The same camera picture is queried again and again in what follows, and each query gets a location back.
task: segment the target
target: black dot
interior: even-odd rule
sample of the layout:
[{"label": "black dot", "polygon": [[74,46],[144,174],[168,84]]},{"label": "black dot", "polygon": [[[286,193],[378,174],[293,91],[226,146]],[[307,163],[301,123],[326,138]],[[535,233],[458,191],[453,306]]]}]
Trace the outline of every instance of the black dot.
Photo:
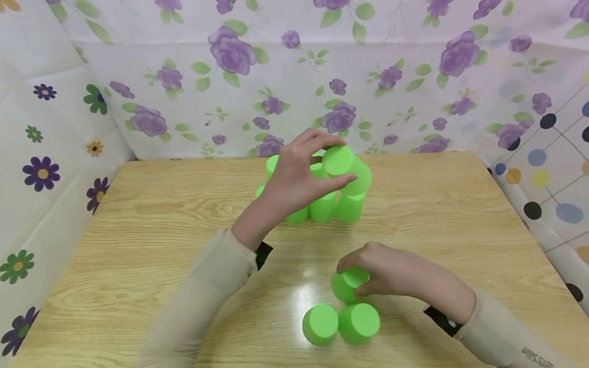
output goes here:
[{"label": "black dot", "polygon": [[589,143],[589,127],[585,128],[581,136],[585,142]]},{"label": "black dot", "polygon": [[517,138],[517,139],[515,140],[515,142],[513,142],[513,143],[512,143],[512,144],[509,146],[509,148],[507,148],[507,150],[508,150],[508,151],[515,151],[515,150],[517,150],[517,148],[519,147],[519,143],[520,143],[520,142],[521,142],[521,139]]},{"label": "black dot", "polygon": [[527,202],[524,205],[524,213],[530,220],[537,220],[542,217],[542,207],[536,202]]},{"label": "black dot", "polygon": [[556,124],[556,115],[546,114],[540,119],[540,128],[550,129]]},{"label": "black dot", "polygon": [[573,298],[575,298],[575,300],[580,303],[583,300],[583,292],[581,291],[581,289],[579,289],[577,285],[569,283],[567,283],[567,287],[568,291],[570,291],[573,295]]}]

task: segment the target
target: green plastic cup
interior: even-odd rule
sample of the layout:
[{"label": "green plastic cup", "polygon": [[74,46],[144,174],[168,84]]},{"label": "green plastic cup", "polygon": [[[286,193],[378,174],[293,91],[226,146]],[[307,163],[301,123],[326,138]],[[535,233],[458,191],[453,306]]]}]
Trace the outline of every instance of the green plastic cup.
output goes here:
[{"label": "green plastic cup", "polygon": [[335,339],[338,324],[335,310],[327,304],[319,304],[305,313],[303,334],[311,344],[326,346]]},{"label": "green plastic cup", "polygon": [[336,193],[332,192],[319,198],[309,206],[309,215],[313,221],[318,223],[328,223],[335,215]]},{"label": "green plastic cup", "polygon": [[368,272],[360,267],[351,267],[342,273],[334,273],[332,276],[332,292],[336,298],[344,303],[358,303],[354,297],[354,290],[370,280]]},{"label": "green plastic cup", "polygon": [[309,207],[298,210],[286,218],[289,224],[302,224],[309,218]]},{"label": "green plastic cup", "polygon": [[[323,156],[323,155],[324,155],[323,152],[315,152],[313,154],[314,157]],[[318,164],[311,165],[311,173],[313,174],[314,177],[316,177],[318,179],[325,178],[325,169],[323,168],[323,164],[318,163]]]},{"label": "green plastic cup", "polygon": [[372,182],[370,168],[346,146],[328,149],[323,155],[323,168],[327,175],[332,178],[344,174],[357,175],[356,180],[351,181],[341,190],[344,195],[364,193]]},{"label": "green plastic cup", "polygon": [[360,303],[339,311],[339,334],[350,345],[362,345],[377,334],[380,316],[370,304]]},{"label": "green plastic cup", "polygon": [[335,206],[335,214],[337,218],[343,223],[357,223],[362,216],[364,197],[364,193],[353,196],[340,196],[339,201],[337,201],[337,205]]},{"label": "green plastic cup", "polygon": [[274,173],[277,163],[278,155],[270,156],[270,158],[266,161],[266,180],[269,180]]}]

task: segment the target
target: finger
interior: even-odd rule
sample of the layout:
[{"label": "finger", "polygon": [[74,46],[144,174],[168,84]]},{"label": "finger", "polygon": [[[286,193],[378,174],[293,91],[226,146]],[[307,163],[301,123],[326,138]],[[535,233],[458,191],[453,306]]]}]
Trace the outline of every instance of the finger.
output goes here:
[{"label": "finger", "polygon": [[309,140],[308,142],[302,145],[302,150],[305,154],[311,156],[315,152],[321,150],[325,147],[330,147],[333,145],[346,145],[346,141],[338,137],[337,135],[331,135],[326,132],[321,132],[323,134],[318,134],[313,139]]}]

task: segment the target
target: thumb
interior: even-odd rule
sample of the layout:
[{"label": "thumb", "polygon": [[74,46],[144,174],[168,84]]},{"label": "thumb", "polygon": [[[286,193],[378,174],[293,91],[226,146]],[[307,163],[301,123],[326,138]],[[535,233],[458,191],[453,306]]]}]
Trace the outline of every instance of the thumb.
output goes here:
[{"label": "thumb", "polygon": [[356,180],[356,174],[341,175],[336,178],[323,179],[320,181],[319,190],[321,196],[327,195],[336,190],[340,190],[345,187],[349,182]]}]

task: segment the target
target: blue dot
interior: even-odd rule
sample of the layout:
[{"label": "blue dot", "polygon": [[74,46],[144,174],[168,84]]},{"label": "blue dot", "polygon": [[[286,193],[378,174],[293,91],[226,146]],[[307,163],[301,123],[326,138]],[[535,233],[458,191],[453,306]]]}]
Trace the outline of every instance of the blue dot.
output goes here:
[{"label": "blue dot", "polygon": [[583,105],[583,108],[581,109],[581,112],[586,117],[589,117],[589,101],[585,102],[585,104]]},{"label": "blue dot", "polygon": [[503,173],[505,172],[505,164],[497,164],[495,165],[495,173],[497,175],[503,175]]},{"label": "blue dot", "polygon": [[556,206],[556,216],[569,224],[578,224],[583,220],[583,211],[570,203],[561,203]]},{"label": "blue dot", "polygon": [[540,148],[530,151],[528,153],[528,162],[535,167],[544,165],[546,162],[546,152]]}]

